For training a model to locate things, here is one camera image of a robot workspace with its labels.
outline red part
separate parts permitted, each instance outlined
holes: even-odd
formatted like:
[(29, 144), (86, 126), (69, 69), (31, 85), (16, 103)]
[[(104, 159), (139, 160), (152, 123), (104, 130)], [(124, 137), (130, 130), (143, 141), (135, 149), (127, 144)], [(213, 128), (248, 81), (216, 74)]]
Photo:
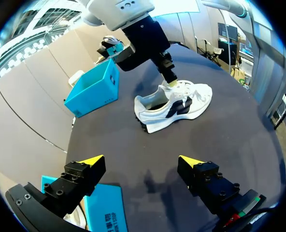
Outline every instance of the red part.
[(238, 214), (233, 214), (229, 221), (225, 224), (225, 226), (230, 225), (231, 223), (235, 222), (237, 219), (241, 218)]

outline shoe sole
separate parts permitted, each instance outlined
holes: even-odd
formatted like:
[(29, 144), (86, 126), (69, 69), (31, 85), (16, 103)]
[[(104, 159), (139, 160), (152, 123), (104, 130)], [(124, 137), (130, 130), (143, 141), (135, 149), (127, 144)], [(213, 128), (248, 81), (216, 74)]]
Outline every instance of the shoe sole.
[(207, 109), (207, 107), (210, 105), (212, 98), (210, 99), (210, 101), (208, 102), (208, 104), (206, 104), (206, 106), (204, 106), (203, 108), (190, 113), (190, 114), (185, 114), (185, 115), (175, 115), (171, 118), (168, 118), (167, 120), (164, 120), (162, 122), (159, 123), (154, 123), (154, 124), (144, 124), (142, 123), (137, 117), (137, 120), (140, 122), (142, 129), (151, 134), (154, 133), (156, 131), (162, 130), (166, 127), (168, 127), (169, 125), (171, 125), (173, 122), (177, 121), (177, 120), (181, 120), (181, 119), (189, 119), (189, 120), (194, 120), (197, 117), (199, 117), (201, 114), (203, 114), (203, 112)]

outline cyan box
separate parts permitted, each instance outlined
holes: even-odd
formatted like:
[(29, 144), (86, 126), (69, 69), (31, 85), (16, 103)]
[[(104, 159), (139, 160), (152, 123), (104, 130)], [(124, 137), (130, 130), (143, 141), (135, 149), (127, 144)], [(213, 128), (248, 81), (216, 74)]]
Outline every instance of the cyan box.
[(109, 59), (81, 76), (64, 105), (82, 117), (118, 99), (119, 71)]

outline black table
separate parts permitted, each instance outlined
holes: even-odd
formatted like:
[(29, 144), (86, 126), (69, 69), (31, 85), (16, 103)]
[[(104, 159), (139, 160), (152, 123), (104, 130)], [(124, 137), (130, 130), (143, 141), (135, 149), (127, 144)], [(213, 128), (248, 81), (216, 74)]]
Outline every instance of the black table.
[(151, 61), (120, 71), (119, 99), (77, 119), (67, 162), (105, 155), (101, 183), (122, 187), (130, 232), (210, 231), (217, 221), (179, 177), (179, 155), (212, 160), (228, 180), (241, 184), (242, 194), (254, 189), (267, 197), (265, 206), (277, 202), (286, 178), (283, 155), (256, 101), (204, 57), (178, 45), (169, 52), (180, 80), (212, 87), (207, 110), (147, 134), (134, 117), (133, 100), (155, 92), (162, 77)]

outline monitor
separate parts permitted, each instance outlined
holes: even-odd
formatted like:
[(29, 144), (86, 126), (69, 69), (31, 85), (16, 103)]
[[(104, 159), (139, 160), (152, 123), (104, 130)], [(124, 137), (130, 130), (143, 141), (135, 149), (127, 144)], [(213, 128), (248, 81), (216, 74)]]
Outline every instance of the monitor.
[(227, 36), (226, 27), (228, 30), (229, 38), (231, 40), (237, 41), (238, 40), (238, 29), (233, 26), (229, 26), (223, 23), (218, 23), (218, 34), (221, 36)]

